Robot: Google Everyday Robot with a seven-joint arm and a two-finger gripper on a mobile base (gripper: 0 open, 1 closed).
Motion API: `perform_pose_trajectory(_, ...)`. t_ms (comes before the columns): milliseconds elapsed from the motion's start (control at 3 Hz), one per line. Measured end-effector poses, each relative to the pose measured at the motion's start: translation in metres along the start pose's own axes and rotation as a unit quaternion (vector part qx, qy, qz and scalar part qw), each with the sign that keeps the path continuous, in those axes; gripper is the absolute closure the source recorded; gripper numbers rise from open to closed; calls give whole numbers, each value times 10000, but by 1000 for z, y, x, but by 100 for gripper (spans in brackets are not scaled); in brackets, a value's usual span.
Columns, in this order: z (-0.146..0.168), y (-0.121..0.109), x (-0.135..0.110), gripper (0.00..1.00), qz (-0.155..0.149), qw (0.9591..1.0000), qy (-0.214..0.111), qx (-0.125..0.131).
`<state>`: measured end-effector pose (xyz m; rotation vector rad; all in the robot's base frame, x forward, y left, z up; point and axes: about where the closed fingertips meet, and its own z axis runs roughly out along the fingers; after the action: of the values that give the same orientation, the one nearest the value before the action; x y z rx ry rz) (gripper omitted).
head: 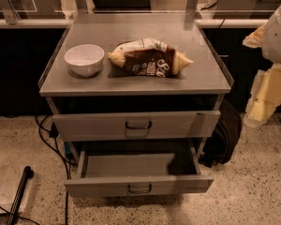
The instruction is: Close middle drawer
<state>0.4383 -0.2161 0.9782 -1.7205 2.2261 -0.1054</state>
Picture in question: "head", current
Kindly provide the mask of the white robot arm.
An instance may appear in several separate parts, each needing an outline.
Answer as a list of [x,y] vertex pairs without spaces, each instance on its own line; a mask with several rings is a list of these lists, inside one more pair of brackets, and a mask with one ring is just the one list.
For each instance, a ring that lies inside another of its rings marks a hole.
[[243,40],[249,48],[261,48],[262,56],[273,65],[259,70],[245,108],[244,123],[252,128],[267,123],[281,105],[281,5],[270,19]]

